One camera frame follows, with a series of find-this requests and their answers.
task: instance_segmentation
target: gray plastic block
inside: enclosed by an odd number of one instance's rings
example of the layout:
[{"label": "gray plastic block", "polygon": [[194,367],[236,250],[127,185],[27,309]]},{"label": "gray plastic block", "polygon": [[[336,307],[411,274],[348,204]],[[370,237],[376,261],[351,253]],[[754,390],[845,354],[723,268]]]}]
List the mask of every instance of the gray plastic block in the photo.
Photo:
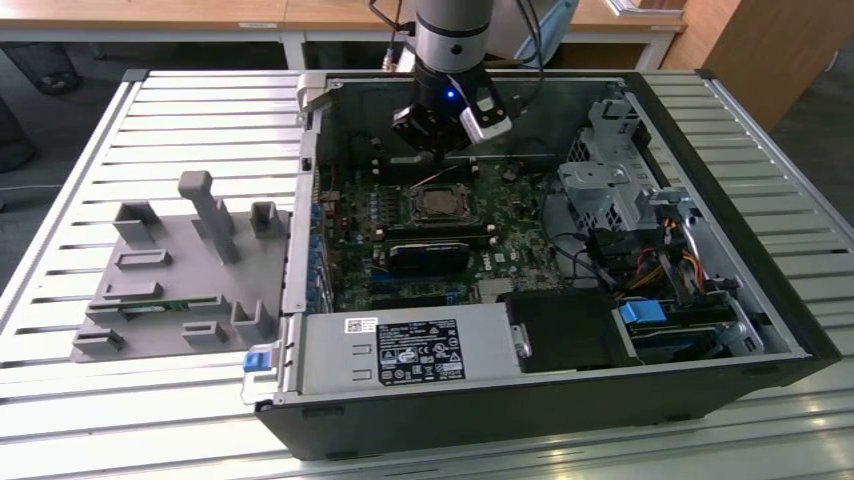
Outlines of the gray plastic block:
[{"label": "gray plastic block", "polygon": [[74,346],[87,355],[104,355],[122,350],[124,340],[110,328],[88,327],[78,331]]},{"label": "gray plastic block", "polygon": [[160,221],[158,214],[148,202],[123,203],[116,213],[112,224],[119,230],[119,235],[130,244],[151,244],[155,240],[148,227]]},{"label": "gray plastic block", "polygon": [[284,234],[275,203],[255,202],[250,212],[255,238],[278,238]]},{"label": "gray plastic block", "polygon": [[220,345],[228,340],[223,327],[215,321],[187,322],[182,325],[182,336],[190,345]]},{"label": "gray plastic block", "polygon": [[[210,187],[206,187],[204,178],[203,175],[203,190]],[[132,205],[126,210],[146,224],[158,249],[152,249],[150,243],[128,242],[124,237],[119,239],[87,309],[88,319],[80,328],[80,332],[91,328],[112,329],[123,339],[122,348],[76,348],[71,360],[91,362],[228,352],[247,350],[256,343],[272,341],[279,328],[288,247],[287,212],[262,206],[254,212],[240,212],[228,217],[234,225],[230,238],[239,252],[239,261],[226,264],[214,239],[200,237],[196,232],[195,215],[156,219],[156,216],[147,215],[151,209],[144,207]],[[259,215],[274,215],[268,217],[268,223],[282,225],[282,235],[256,237]],[[239,320],[232,324],[235,302],[251,312],[240,312],[247,320],[242,322],[243,316],[238,314]],[[183,326],[198,322],[219,325],[222,336],[214,329],[218,341],[187,339]]]},{"label": "gray plastic block", "polygon": [[107,300],[150,299],[162,295],[163,286],[158,282],[108,283],[102,292],[102,297]]},{"label": "gray plastic block", "polygon": [[199,220],[223,263],[235,263],[240,255],[231,238],[234,222],[226,204],[211,196],[212,182],[211,174],[204,170],[184,172],[178,181],[178,193],[192,202],[196,208]]},{"label": "gray plastic block", "polygon": [[240,302],[234,302],[231,326],[247,343],[260,343],[275,333],[279,321],[270,316],[260,301],[255,303],[255,314],[251,317],[246,314]]},{"label": "gray plastic block", "polygon": [[164,267],[172,263],[170,252],[163,249],[138,250],[119,254],[116,267],[122,270],[131,268]]}]

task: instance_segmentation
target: table leg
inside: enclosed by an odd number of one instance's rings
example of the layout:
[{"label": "table leg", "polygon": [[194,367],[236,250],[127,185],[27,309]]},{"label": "table leg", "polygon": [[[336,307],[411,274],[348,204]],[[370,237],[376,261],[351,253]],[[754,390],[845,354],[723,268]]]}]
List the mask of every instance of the table leg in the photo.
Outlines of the table leg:
[{"label": "table leg", "polygon": [[304,32],[282,32],[282,45],[284,46],[284,58],[288,62],[288,70],[306,70],[304,43]]},{"label": "table leg", "polygon": [[662,32],[655,35],[638,59],[638,70],[658,70],[661,68],[675,35],[673,32]]}]

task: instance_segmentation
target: metal bracket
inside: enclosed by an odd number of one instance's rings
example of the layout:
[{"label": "metal bracket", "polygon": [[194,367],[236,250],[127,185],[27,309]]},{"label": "metal bracket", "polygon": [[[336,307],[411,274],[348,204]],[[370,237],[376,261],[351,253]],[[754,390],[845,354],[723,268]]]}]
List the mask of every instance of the metal bracket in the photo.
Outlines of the metal bracket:
[{"label": "metal bracket", "polygon": [[300,112],[314,112],[326,105],[331,99],[327,96],[330,89],[338,86],[327,85],[326,73],[303,73],[296,81],[296,105]]}]

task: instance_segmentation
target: slatted metal table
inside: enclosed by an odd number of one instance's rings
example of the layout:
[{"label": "slatted metal table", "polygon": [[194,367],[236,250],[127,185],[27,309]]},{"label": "slatted metal table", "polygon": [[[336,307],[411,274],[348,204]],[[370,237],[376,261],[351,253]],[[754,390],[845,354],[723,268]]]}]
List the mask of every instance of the slatted metal table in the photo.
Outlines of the slatted metal table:
[{"label": "slatted metal table", "polygon": [[300,462],[242,403],[242,353],[68,362],[120,201],[151,199],[158,214],[187,214],[178,178],[206,169],[232,212],[258,200],[292,205],[298,74],[152,72],[120,85],[0,298],[0,478],[717,480],[837,478],[854,468],[852,228],[717,81],[693,72],[646,78],[842,362],[698,421]]}]

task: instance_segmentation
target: barcode sticker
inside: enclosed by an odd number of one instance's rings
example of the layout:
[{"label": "barcode sticker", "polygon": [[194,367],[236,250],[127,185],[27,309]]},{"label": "barcode sticker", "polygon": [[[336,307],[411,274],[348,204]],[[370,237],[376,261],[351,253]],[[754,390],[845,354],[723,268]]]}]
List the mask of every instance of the barcode sticker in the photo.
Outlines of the barcode sticker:
[{"label": "barcode sticker", "polygon": [[344,333],[376,332],[376,317],[347,318],[344,320]]}]

